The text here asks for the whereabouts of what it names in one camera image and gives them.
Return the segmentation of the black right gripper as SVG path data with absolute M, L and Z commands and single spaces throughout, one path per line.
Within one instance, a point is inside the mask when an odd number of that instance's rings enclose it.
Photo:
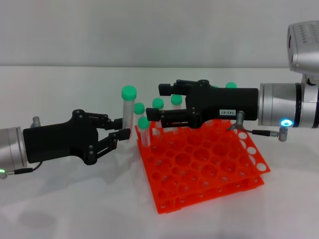
M 209 120 L 234 120 L 239 111 L 244 112 L 245 120 L 256 120 L 258 116 L 256 88 L 217 88 L 208 80 L 177 80 L 173 85 L 159 84 L 159 95 L 186 96 L 184 110 L 146 108 L 148 121 L 160 122 L 163 128 L 199 128 Z

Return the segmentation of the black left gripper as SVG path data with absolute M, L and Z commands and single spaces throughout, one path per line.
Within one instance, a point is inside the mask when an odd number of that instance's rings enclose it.
M 67 122 L 23 130 L 27 161 L 38 163 L 76 156 L 86 165 L 93 165 L 117 149 L 119 141 L 130 138 L 131 130 L 122 126 L 122 118 L 111 120 L 108 115 L 74 110 Z M 97 128 L 120 130 L 98 141 Z

